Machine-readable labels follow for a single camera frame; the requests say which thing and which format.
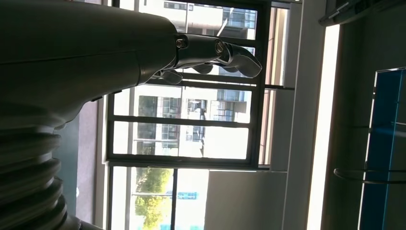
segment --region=screw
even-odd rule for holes
[[[215,45],[215,51],[217,54],[222,54],[224,51],[224,44],[221,41],[218,41]]]
[[[176,40],[176,47],[177,48],[185,48],[186,47],[185,41],[183,39]]]

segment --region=blue sign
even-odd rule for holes
[[[178,193],[178,200],[197,200],[197,192],[193,193]]]

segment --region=glass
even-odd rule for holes
[[[130,89],[123,90],[114,95],[114,115],[129,115]]]
[[[126,205],[130,229],[155,230],[170,225],[172,190],[173,169],[114,167],[112,229],[125,229]]]
[[[275,91],[265,90],[262,112],[261,140],[259,145],[259,165],[271,163],[273,119],[275,113]]]
[[[283,85],[289,10],[272,8],[268,42],[266,84]]]
[[[115,122],[114,153],[128,152],[128,122]],[[134,155],[245,159],[248,129],[132,123]]]
[[[250,91],[239,90],[140,85],[135,88],[133,115],[249,123],[251,95]],[[115,115],[129,115],[129,97],[129,90],[115,95]],[[220,110],[228,110],[230,118],[217,118],[215,115]]]
[[[209,170],[178,170],[175,229],[204,229],[208,184]]]
[[[139,11],[168,18],[180,33],[255,40],[256,11],[163,0],[140,1]]]

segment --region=tree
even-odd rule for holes
[[[164,193],[171,177],[171,170],[160,168],[143,168],[137,170],[137,192]],[[170,211],[170,201],[166,197],[140,195],[135,199],[135,214],[144,216],[143,230],[155,230]]]

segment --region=robotic arm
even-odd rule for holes
[[[82,106],[180,68],[255,77],[261,64],[216,37],[179,34],[166,18],[65,0],[0,0],[0,229],[96,229],[66,213],[54,128]]]

